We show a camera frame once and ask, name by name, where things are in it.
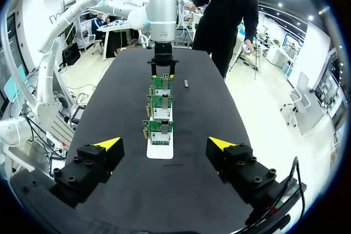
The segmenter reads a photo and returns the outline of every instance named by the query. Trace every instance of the bolt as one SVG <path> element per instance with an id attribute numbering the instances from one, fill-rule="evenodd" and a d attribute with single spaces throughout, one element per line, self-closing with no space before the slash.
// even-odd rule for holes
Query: bolt
<path id="1" fill-rule="evenodd" d="M 261 182 L 262 182 L 262 179 L 259 176 L 253 179 L 254 185 L 259 185 Z"/>
<path id="2" fill-rule="evenodd" d="M 93 162 L 92 162 L 92 161 L 90 161 L 90 160 L 86 161 L 86 166 L 87 166 L 87 167 L 91 167 L 91 166 L 92 166 L 92 164 L 93 164 Z"/>
<path id="3" fill-rule="evenodd" d="M 276 170 L 275 170 L 274 168 L 272 168 L 272 169 L 270 169 L 270 170 L 268 171 L 268 175 L 269 175 L 269 176 L 274 176 L 275 173 L 276 173 Z"/>
<path id="4" fill-rule="evenodd" d="M 75 179 L 74 176 L 70 176 L 70 177 L 68 178 L 68 183 L 74 185 L 76 182 L 77 182 L 77 181 L 76 181 L 76 179 Z"/>
<path id="5" fill-rule="evenodd" d="M 79 163 L 80 161 L 81 161 L 81 159 L 80 159 L 79 156 L 75 156 L 75 157 L 73 158 L 73 162 L 75 162 L 75 163 Z"/>
<path id="6" fill-rule="evenodd" d="M 250 159 L 250 163 L 256 163 L 257 162 L 257 157 L 253 156 Z"/>
<path id="7" fill-rule="evenodd" d="M 54 168 L 54 175 L 59 177 L 61 176 L 62 172 L 60 168 Z"/>

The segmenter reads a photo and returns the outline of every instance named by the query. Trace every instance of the black cable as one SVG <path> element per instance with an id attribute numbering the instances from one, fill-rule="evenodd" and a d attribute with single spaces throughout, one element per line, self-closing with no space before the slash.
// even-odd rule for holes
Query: black cable
<path id="1" fill-rule="evenodd" d="M 44 134 L 45 134 L 45 131 L 39 127 L 35 122 L 33 122 L 30 118 L 28 118 L 27 115 L 24 115 L 24 117 L 27 119 L 27 121 L 31 122 L 32 124 L 34 124 L 37 128 L 39 128 Z M 58 155 L 62 160 L 65 160 L 64 158 L 61 157 L 61 155 L 59 155 L 57 153 L 57 151 L 55 151 L 55 149 L 53 149 L 51 146 L 48 145 L 47 142 L 45 142 L 45 140 L 37 133 L 37 131 L 35 131 L 35 129 L 33 129 L 33 126 L 30 125 L 30 127 L 32 128 L 32 131 L 34 131 L 34 133 L 36 133 L 36 135 L 43 141 L 43 143 L 51 150 L 53 151 L 56 155 Z"/>
<path id="2" fill-rule="evenodd" d="M 256 47 L 255 47 L 255 49 L 256 49 L 256 61 L 254 63 L 254 79 L 256 79 L 256 73 L 257 73 L 257 32 L 254 35 L 255 35 L 254 40 L 255 40 L 255 43 L 256 43 Z"/>
<path id="3" fill-rule="evenodd" d="M 305 213 L 306 203 L 305 203 L 305 196 L 303 194 L 303 189 L 302 189 L 300 167 L 299 167 L 298 161 L 297 161 L 297 165 L 296 165 L 296 172 L 297 172 L 297 178 L 298 178 L 298 187 L 300 189 L 301 200 L 302 200 L 302 210 L 301 210 L 301 216 L 300 216 L 300 218 L 302 218 L 303 214 Z"/>
<path id="4" fill-rule="evenodd" d="M 236 234 L 242 234 L 254 227 L 256 227 L 257 225 L 259 225 L 263 220 L 267 219 L 270 215 L 270 213 L 273 211 L 273 209 L 276 207 L 276 205 L 280 202 L 280 200 L 283 198 L 283 196 L 285 195 L 288 187 L 289 187 L 289 184 L 291 183 L 291 180 L 292 180 L 292 177 L 294 175 L 294 171 L 295 171 L 295 168 L 297 166 L 297 163 L 298 163 L 298 159 L 297 157 L 294 158 L 293 162 L 292 162 L 292 166 L 291 166 L 291 170 L 290 170 L 290 174 L 289 174 L 289 177 L 288 179 L 286 180 L 285 182 L 285 185 L 284 187 L 282 188 L 282 190 L 280 191 L 279 195 L 278 195 L 278 198 L 276 199 L 276 201 L 274 202 L 274 204 L 263 214 L 263 216 L 258 219 L 255 223 L 251 224 L 251 225 L 248 225 L 246 227 L 244 227 L 242 230 L 240 230 L 239 232 L 237 232 Z"/>

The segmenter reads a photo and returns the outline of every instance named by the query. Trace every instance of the black tablecloth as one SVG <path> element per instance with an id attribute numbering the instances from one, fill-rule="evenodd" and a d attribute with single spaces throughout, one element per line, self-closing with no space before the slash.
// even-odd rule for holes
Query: black tablecloth
<path id="1" fill-rule="evenodd" d="M 174 49 L 174 158 L 146 157 L 143 135 L 153 50 L 123 51 L 99 83 L 76 130 L 67 161 L 84 143 L 121 136 L 126 156 L 106 185 L 77 210 L 120 227 L 229 233 L 252 208 L 223 184 L 206 158 L 209 136 L 250 144 L 234 101 L 205 52 Z M 157 68 L 158 75 L 167 68 Z M 184 80 L 189 88 L 184 87 Z"/>

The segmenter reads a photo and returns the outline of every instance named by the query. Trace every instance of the white chair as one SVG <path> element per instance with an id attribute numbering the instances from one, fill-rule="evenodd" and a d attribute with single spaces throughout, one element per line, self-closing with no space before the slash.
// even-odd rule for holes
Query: white chair
<path id="1" fill-rule="evenodd" d="M 307 108 L 311 106 L 311 101 L 306 96 L 306 93 L 308 93 L 307 85 L 308 78 L 303 72 L 301 72 L 295 89 L 290 93 L 290 98 L 293 101 L 292 104 L 285 104 L 280 109 L 280 111 L 282 111 L 287 106 L 292 107 L 289 120 L 286 123 L 287 125 L 290 125 L 290 123 L 292 122 L 293 126 L 296 127 L 297 120 L 295 114 L 298 112 L 304 114 L 306 113 Z"/>
<path id="2" fill-rule="evenodd" d="M 103 40 L 102 39 L 96 39 L 96 35 L 95 34 L 91 34 L 91 35 L 88 35 L 89 37 L 89 40 L 88 40 L 88 43 L 90 44 L 94 44 L 93 46 L 93 51 L 92 51 L 92 54 L 94 55 L 94 53 L 96 52 L 97 49 L 95 49 L 95 46 L 97 44 L 99 44 L 99 48 L 100 48 L 100 55 L 103 54 L 103 50 L 104 50 L 104 45 L 103 45 Z"/>

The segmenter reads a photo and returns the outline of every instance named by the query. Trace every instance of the yellow triangle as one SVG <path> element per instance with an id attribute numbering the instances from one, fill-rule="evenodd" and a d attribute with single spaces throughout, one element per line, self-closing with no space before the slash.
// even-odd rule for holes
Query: yellow triangle
<path id="1" fill-rule="evenodd" d="M 108 151 L 110 149 L 110 147 L 112 145 L 114 145 L 118 140 L 120 140 L 120 137 L 117 137 L 117 138 L 113 138 L 113 139 L 110 139 L 110 140 L 107 140 L 107 141 L 104 141 L 104 142 L 99 142 L 97 144 L 94 144 L 95 146 L 96 145 L 99 145 L 103 148 L 106 148 L 106 151 Z"/>
<path id="2" fill-rule="evenodd" d="M 234 145 L 234 146 L 237 146 L 237 144 L 233 144 L 231 142 L 226 142 L 226 141 L 223 141 L 223 140 L 219 140 L 217 138 L 214 138 L 214 137 L 210 137 L 210 139 L 222 150 L 224 151 L 225 148 L 231 146 L 231 145 Z"/>

